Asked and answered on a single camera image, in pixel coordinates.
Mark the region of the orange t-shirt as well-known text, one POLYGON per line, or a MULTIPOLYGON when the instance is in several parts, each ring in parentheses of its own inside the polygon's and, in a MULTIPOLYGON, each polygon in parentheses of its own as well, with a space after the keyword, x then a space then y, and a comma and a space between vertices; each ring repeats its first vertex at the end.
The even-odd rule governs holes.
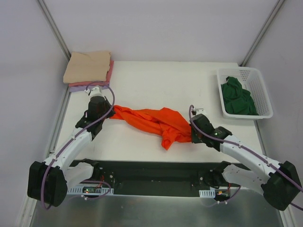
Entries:
POLYGON ((138 130, 161 136, 161 146, 165 150, 174 142, 191 142, 190 124, 178 111, 166 107, 133 110, 119 105, 114 106, 114 111, 111 119, 123 120, 138 130))

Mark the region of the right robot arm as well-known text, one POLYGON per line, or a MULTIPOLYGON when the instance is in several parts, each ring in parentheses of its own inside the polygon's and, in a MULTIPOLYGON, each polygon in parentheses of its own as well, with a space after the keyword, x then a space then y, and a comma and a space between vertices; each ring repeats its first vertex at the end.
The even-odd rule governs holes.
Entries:
POLYGON ((235 183, 261 194, 273 208, 284 211, 302 192, 295 166, 289 161, 280 163, 265 155, 257 154, 224 127, 214 128, 209 119, 200 113, 189 113, 192 142, 204 143, 207 147, 228 155, 244 169, 229 162, 222 162, 213 171, 217 186, 235 183))

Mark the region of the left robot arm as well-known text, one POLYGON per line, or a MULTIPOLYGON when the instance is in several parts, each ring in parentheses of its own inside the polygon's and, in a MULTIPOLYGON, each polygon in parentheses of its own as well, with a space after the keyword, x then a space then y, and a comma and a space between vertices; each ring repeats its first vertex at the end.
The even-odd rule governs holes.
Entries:
POLYGON ((43 205, 57 207, 70 188, 87 181, 103 184, 99 162, 83 159, 76 166, 71 163, 101 132, 103 122, 115 114, 105 96, 90 98, 88 109, 76 123, 65 144, 43 162, 35 161, 29 168, 27 195, 43 205))

